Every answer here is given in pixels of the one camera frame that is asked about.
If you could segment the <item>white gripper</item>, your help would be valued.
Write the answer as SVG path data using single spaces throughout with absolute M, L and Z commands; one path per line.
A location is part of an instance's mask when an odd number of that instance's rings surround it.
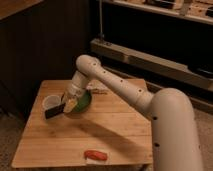
M 69 113 L 77 105 L 77 99 L 80 99 L 85 93 L 84 88 L 80 88 L 72 83 L 68 85 L 62 95 L 62 102 L 65 103 L 64 112 Z

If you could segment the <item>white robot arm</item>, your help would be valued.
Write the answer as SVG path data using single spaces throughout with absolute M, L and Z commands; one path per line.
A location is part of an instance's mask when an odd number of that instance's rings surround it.
M 93 79 L 99 80 L 151 121 L 154 171 L 204 171 L 195 113 L 188 96 L 174 88 L 153 94 L 107 71 L 89 55 L 76 60 L 77 70 L 62 96 L 71 111 Z

